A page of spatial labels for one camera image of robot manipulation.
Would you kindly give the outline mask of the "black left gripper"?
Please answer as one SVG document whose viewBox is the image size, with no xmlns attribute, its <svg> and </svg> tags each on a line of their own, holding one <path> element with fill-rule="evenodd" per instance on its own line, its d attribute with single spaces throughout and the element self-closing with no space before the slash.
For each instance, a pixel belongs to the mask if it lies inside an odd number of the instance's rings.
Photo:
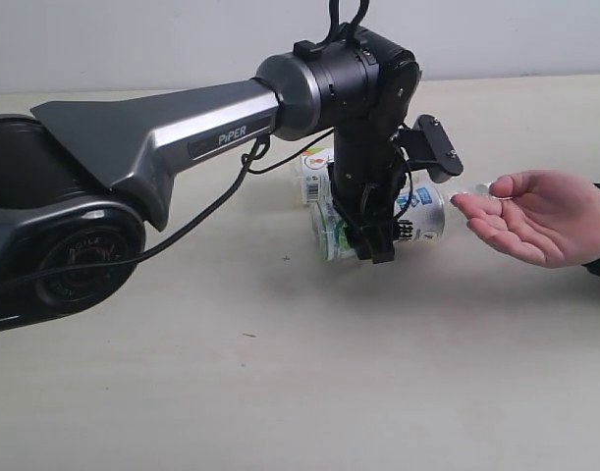
<svg viewBox="0 0 600 471">
<path fill-rule="evenodd" d="M 407 133 L 397 130 L 385 137 L 370 130 L 334 132 L 330 192 L 358 260 L 382 264 L 395 259 L 394 236 L 403 233 L 402 217 L 408 210 L 398 201 L 410 176 L 402 146 Z"/>
</svg>

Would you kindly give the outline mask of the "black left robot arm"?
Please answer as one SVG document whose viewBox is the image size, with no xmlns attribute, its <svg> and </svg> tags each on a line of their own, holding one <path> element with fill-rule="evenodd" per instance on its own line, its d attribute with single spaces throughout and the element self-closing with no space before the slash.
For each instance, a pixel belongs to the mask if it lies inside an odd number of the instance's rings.
<svg viewBox="0 0 600 471">
<path fill-rule="evenodd" d="M 241 81 L 0 114 L 0 332 L 86 311 L 153 257 L 177 175 L 242 144 L 335 137 L 330 181 L 358 255 L 393 256 L 408 171 L 398 133 L 420 81 L 405 47 L 363 27 L 302 41 Z"/>
</svg>

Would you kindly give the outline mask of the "open bare human hand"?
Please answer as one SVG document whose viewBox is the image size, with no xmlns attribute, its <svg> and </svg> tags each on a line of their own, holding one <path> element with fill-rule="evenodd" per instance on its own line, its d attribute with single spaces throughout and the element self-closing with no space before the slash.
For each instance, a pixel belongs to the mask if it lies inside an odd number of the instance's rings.
<svg viewBox="0 0 600 471">
<path fill-rule="evenodd" d="M 492 182 L 488 197 L 456 194 L 451 203 L 500 253 L 547 269 L 581 267 L 600 255 L 595 184 L 560 171 L 521 171 Z"/>
</svg>

